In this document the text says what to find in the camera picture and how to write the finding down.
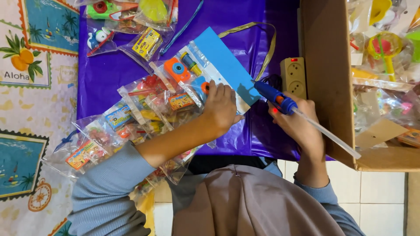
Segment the patterned tablecloth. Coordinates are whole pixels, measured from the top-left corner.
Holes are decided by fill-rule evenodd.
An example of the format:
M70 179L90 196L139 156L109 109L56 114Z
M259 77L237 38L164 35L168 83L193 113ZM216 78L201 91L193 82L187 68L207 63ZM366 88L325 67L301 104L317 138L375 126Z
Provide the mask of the patterned tablecloth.
M70 0L0 1L2 236L68 235L72 182L40 158L74 130L78 34Z

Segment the power strip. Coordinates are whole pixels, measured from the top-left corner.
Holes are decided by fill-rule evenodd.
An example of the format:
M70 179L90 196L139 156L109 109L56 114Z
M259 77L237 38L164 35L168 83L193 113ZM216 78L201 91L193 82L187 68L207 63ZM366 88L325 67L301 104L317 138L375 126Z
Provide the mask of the power strip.
M283 91L302 99L306 98L305 61L303 58L286 58L280 62Z

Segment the purple plastic sheet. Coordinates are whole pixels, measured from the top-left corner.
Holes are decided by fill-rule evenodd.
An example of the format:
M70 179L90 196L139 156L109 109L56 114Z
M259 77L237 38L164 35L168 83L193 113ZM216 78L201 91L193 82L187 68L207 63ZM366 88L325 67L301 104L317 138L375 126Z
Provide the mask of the purple plastic sheet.
M199 1L179 1L179 30L192 16ZM189 41L199 36L207 27L218 34L252 21L273 24L277 29L276 50L266 69L268 74L280 74L281 60L298 56L297 8L299 0L205 0L202 9L160 60L171 58ZM222 40L243 67L256 77L273 36L271 26L254 26ZM131 41L135 35L117 33L116 44ZM117 89L148 73L121 51L86 57L88 48L86 19L80 18L79 92L77 118L101 114L118 100ZM268 114L268 106L259 100L245 114L246 119L232 126L227 134L217 139L217 148L204 146L202 155L252 155L298 160L297 144L276 124Z

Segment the compass print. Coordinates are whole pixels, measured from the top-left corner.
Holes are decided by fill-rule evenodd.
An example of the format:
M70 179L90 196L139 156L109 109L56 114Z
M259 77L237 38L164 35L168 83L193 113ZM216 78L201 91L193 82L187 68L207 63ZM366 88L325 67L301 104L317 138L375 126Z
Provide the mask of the compass print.
M29 197L28 209L33 212L42 211L51 200L51 185L45 182L45 178L39 181L35 193Z

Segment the white tile floor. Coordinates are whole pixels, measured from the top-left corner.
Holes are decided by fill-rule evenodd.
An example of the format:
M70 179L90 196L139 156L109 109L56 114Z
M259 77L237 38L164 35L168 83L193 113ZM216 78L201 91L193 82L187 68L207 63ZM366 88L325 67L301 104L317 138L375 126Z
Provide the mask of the white tile floor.
M298 164L279 160L286 180L293 182ZM340 162L327 162L328 175L339 205L368 236L403 236L404 175L394 172L357 172ZM155 193L156 236L170 236L172 196L162 184Z

